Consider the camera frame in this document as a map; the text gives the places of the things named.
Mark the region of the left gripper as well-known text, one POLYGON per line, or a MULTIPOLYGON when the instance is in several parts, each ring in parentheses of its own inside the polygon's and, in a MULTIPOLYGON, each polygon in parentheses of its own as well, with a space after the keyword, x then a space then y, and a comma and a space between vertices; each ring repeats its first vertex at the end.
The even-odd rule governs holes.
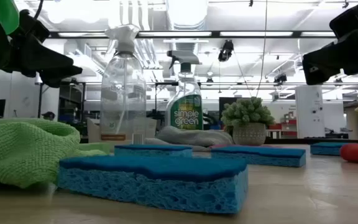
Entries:
POLYGON ((49 87, 59 87, 60 82, 82 73, 83 69, 74 65, 72 58, 47 50, 42 44, 50 35, 49 30, 29 10, 19 13, 19 26, 11 38, 7 62, 2 66, 5 72, 21 72, 34 77, 39 72, 41 80, 49 87))

